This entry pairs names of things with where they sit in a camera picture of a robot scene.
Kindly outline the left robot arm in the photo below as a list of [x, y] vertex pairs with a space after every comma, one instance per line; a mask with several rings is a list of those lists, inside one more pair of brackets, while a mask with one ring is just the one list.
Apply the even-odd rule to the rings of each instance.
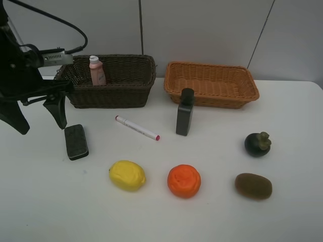
[[1, 7], [1, 120], [22, 135], [30, 126], [19, 104], [29, 106], [43, 101], [43, 106], [54, 117], [57, 125], [67, 125], [65, 97], [72, 92], [71, 81], [45, 80], [39, 68], [71, 64], [73, 57], [64, 49], [39, 50], [33, 44], [26, 44], [22, 50], [9, 26], [9, 17]]

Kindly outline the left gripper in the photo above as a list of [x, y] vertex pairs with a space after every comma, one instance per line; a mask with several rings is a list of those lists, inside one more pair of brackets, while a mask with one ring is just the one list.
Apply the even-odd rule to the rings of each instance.
[[17, 101], [24, 106], [46, 100], [43, 106], [50, 112], [61, 130], [67, 125], [65, 113], [66, 94], [74, 90], [68, 80], [44, 80], [38, 69], [43, 67], [40, 50], [32, 45], [23, 52], [17, 42], [1, 38], [1, 120], [20, 134], [30, 129]]

